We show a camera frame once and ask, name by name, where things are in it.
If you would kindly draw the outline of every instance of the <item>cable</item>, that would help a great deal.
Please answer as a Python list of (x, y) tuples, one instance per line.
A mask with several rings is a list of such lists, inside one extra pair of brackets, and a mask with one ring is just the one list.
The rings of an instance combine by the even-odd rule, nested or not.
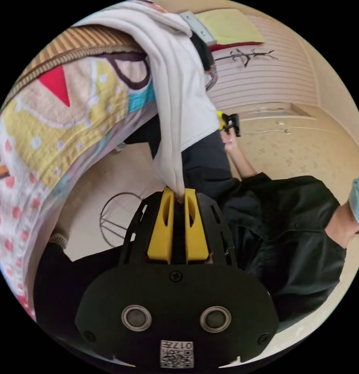
[(107, 205), (108, 205), (108, 204), (109, 204), (109, 203), (110, 203), (114, 198), (117, 198), (117, 197), (122, 196), (122, 195), (131, 195), (131, 196), (134, 196), (134, 197), (138, 198), (140, 201), (143, 200), (140, 196), (138, 196), (138, 195), (136, 195), (136, 194), (134, 194), (134, 193), (132, 193), (132, 192), (121, 192), (121, 193), (119, 193), (119, 194), (116, 194), (116, 195), (112, 196), (112, 197), (111, 197), (110, 199), (108, 199), (108, 201), (104, 204), (104, 206), (103, 206), (103, 208), (102, 208), (102, 211), (100, 212), (100, 216), (99, 216), (99, 229), (100, 229), (100, 233), (102, 234), (102, 237), (103, 237), (104, 241), (105, 241), (105, 242), (106, 242), (106, 243), (107, 243), (111, 248), (114, 248), (115, 245), (111, 244), (111, 243), (107, 240), (107, 238), (105, 237), (105, 235), (104, 235), (104, 233), (103, 233), (102, 228), (104, 228), (104, 229), (106, 229), (106, 230), (108, 230), (108, 231), (114, 233), (115, 235), (119, 236), (119, 237), (122, 238), (122, 239), (125, 239), (125, 237), (122, 236), (122, 235), (120, 235), (120, 234), (118, 234), (118, 233), (116, 233), (116, 232), (114, 232), (113, 230), (109, 229), (108, 227), (105, 227), (105, 226), (103, 225), (103, 223), (104, 223), (104, 222), (108, 222), (108, 223), (110, 223), (110, 224), (112, 224), (112, 225), (114, 225), (114, 226), (116, 226), (116, 227), (118, 227), (118, 228), (120, 228), (120, 229), (125, 230), (125, 231), (127, 230), (127, 228), (125, 228), (125, 227), (123, 227), (123, 226), (120, 226), (120, 225), (118, 225), (118, 224), (116, 224), (116, 223), (113, 223), (113, 222), (111, 222), (111, 221), (109, 221), (109, 220), (103, 218), (103, 212), (104, 212), (104, 209), (106, 208), (106, 206), (107, 206)]
[(289, 129), (307, 129), (307, 130), (318, 130), (318, 131), (326, 131), (331, 132), (333, 134), (339, 134), (338, 132), (331, 131), (331, 130), (324, 130), (324, 129), (317, 129), (315, 127), (289, 127), (287, 129), (277, 129), (277, 130), (265, 130), (265, 131), (259, 131), (259, 132), (240, 132), (241, 134), (263, 134), (264, 132), (271, 132), (271, 131), (282, 131), (288, 135), (291, 135), (292, 132), (289, 131)]

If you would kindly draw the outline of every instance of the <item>screw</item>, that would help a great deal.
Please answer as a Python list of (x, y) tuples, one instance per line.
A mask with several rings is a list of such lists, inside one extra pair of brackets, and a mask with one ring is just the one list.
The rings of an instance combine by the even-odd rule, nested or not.
[(92, 343), (95, 342), (96, 339), (97, 339), (91, 331), (85, 331), (83, 333), (83, 336), (85, 337), (86, 340), (88, 340), (89, 342), (92, 342)]
[(179, 271), (175, 270), (171, 272), (169, 278), (172, 282), (180, 282), (182, 280), (182, 274)]
[(265, 345), (265, 344), (267, 343), (268, 339), (269, 339), (269, 336), (270, 336), (270, 334), (269, 334), (268, 332), (265, 333), (265, 334), (262, 334), (262, 335), (259, 337), (257, 343), (258, 343), (260, 346)]

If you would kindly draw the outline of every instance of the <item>red triangle pattern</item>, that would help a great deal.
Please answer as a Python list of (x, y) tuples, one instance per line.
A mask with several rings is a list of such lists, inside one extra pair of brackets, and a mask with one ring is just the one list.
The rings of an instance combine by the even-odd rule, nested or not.
[(49, 89), (67, 107), (70, 107), (67, 82), (62, 65), (42, 74), (38, 80)]

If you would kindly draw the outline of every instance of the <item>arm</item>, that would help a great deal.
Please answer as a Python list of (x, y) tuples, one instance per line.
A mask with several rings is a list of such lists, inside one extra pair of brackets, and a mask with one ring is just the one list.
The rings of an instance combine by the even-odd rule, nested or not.
[(229, 134), (227, 134), (225, 131), (221, 131), (220, 135), (223, 143), (225, 144), (225, 151), (231, 158), (231, 161), (236, 167), (239, 176), (242, 179), (245, 179), (256, 175), (257, 172), (251, 166), (242, 151), (238, 148), (234, 129), (230, 129)]

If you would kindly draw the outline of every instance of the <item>white paneled wall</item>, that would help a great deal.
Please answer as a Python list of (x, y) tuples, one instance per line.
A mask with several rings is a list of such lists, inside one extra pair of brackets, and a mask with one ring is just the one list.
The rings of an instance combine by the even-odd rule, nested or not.
[[(239, 59), (217, 61), (218, 82), (209, 96), (217, 109), (264, 102), (292, 102), (318, 105), (315, 75), (307, 54), (296, 35), (271, 19), (248, 16), (264, 36), (266, 43), (256, 52), (274, 49), (273, 56), (249, 61), (245, 68)], [(250, 53), (254, 46), (239, 47)], [(214, 52), (214, 58), (227, 56), (235, 49)]]
[(319, 85), (319, 106), (353, 137), (359, 146), (359, 111), (338, 74), (306, 40), (298, 37), (312, 61)]

